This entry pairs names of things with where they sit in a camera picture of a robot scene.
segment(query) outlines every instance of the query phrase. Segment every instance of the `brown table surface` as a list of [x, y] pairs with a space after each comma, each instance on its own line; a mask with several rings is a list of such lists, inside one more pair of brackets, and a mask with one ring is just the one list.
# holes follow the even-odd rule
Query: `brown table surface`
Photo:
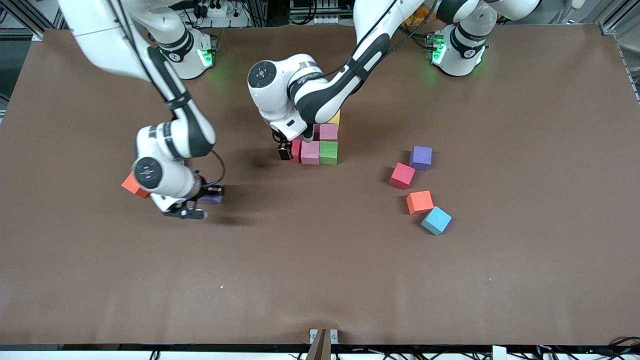
[[[602, 344], [640, 332], [640, 106], [596, 26], [498, 26], [451, 78], [402, 46], [342, 110], [339, 166], [278, 161], [246, 89], [262, 59], [329, 71], [352, 28], [229, 30], [187, 85], [227, 162], [225, 204], [163, 217], [120, 187], [150, 84], [67, 31], [31, 45], [0, 131], [1, 343]], [[414, 145], [435, 164], [387, 184]], [[214, 178], [215, 158], [193, 167]], [[453, 216], [428, 234], [404, 197]]]

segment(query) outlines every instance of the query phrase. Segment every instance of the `metal frame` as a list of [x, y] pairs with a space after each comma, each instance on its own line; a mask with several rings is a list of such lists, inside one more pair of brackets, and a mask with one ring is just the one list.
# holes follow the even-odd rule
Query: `metal frame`
[[0, 0], [0, 4], [27, 29], [3, 31], [0, 33], [0, 40], [25, 40], [27, 31], [31, 40], [42, 40], [46, 29], [56, 28], [46, 16], [42, 15], [40, 10], [27, 0]]

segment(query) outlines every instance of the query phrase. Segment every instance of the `orange cube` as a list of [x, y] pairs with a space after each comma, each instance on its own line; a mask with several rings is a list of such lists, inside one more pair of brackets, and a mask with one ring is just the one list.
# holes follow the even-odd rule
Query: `orange cube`
[[406, 197], [406, 204], [409, 206], [409, 215], [428, 213], [433, 209], [431, 192], [411, 193]]
[[149, 196], [148, 192], [140, 188], [140, 185], [138, 185], [138, 182], [133, 177], [133, 173], [130, 173], [129, 176], [127, 176], [127, 179], [121, 186], [142, 199], [146, 199]]

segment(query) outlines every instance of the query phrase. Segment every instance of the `robotic arm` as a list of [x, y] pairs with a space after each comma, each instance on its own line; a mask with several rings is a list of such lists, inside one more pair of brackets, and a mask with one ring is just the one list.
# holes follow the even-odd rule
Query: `robotic arm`
[[149, 81], [172, 114], [143, 127], [136, 137], [136, 181], [167, 216], [205, 218], [187, 200], [222, 195], [223, 188], [184, 165], [216, 143], [213, 127], [192, 100], [171, 63], [140, 36], [120, 0], [60, 0], [60, 8], [84, 55], [102, 70]]
[[[247, 79], [251, 97], [262, 118], [279, 139], [278, 150], [283, 159], [290, 158], [290, 154], [287, 154], [287, 142], [299, 135], [303, 135], [305, 141], [311, 141], [313, 126], [331, 120], [344, 101], [362, 86], [375, 66], [388, 54], [391, 36], [398, 26], [423, 1], [356, 0], [353, 20], [358, 43], [349, 59], [330, 81], [307, 54], [297, 54], [282, 61], [264, 60], [251, 68]], [[519, 19], [531, 13], [541, 0], [485, 0], [480, 5], [480, 0], [426, 2], [436, 16], [445, 22], [460, 22], [460, 25], [466, 21], [468, 24], [465, 29], [468, 28], [470, 32], [458, 29], [456, 33], [460, 33], [461, 38], [469, 37], [471, 40], [464, 44], [472, 44], [477, 49], [476, 43], [481, 42], [484, 46], [486, 37], [495, 25], [494, 9], [510, 19]], [[487, 9], [493, 12], [493, 17], [485, 17], [481, 13], [489, 12]], [[486, 26], [485, 23], [491, 23], [491, 26]], [[468, 49], [462, 50], [458, 61], [465, 51]]]

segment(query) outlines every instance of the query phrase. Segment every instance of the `foam block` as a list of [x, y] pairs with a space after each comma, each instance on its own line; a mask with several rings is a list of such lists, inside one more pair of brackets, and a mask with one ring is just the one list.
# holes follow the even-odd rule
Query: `foam block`
[[338, 125], [338, 127], [340, 127], [340, 110], [338, 110], [338, 112], [333, 116], [331, 120], [329, 120], [329, 122], [327, 122], [327, 124], [336, 124]]
[[140, 188], [132, 172], [127, 176], [127, 179], [125, 179], [121, 186], [142, 199], [146, 199], [149, 196], [148, 192]]
[[424, 218], [422, 226], [431, 231], [434, 235], [440, 235], [444, 232], [444, 229], [447, 228], [450, 221], [451, 216], [436, 206], [431, 210], [429, 215]]
[[389, 179], [389, 184], [395, 186], [396, 188], [405, 190], [409, 188], [409, 185], [411, 184], [411, 179], [413, 179], [414, 173], [415, 173], [414, 168], [408, 167], [403, 163], [398, 163], [396, 164], [394, 173], [391, 174], [391, 179]]
[[304, 165], [320, 165], [320, 142], [302, 142], [300, 162]]
[[320, 141], [320, 164], [338, 165], [338, 143]]
[[426, 214], [433, 209], [433, 199], [431, 192], [415, 192], [406, 197], [406, 204], [409, 207], [409, 215]]
[[291, 141], [291, 155], [293, 156], [293, 158], [290, 161], [294, 163], [300, 162], [300, 147], [302, 146], [301, 142], [302, 141], [300, 141], [300, 139], [294, 139]]
[[433, 150], [430, 147], [414, 146], [409, 159], [409, 166], [415, 170], [427, 171], [431, 166]]
[[321, 124], [320, 125], [320, 141], [338, 141], [338, 125], [337, 124]]
[[222, 204], [222, 195], [204, 195], [200, 200], [209, 204]]

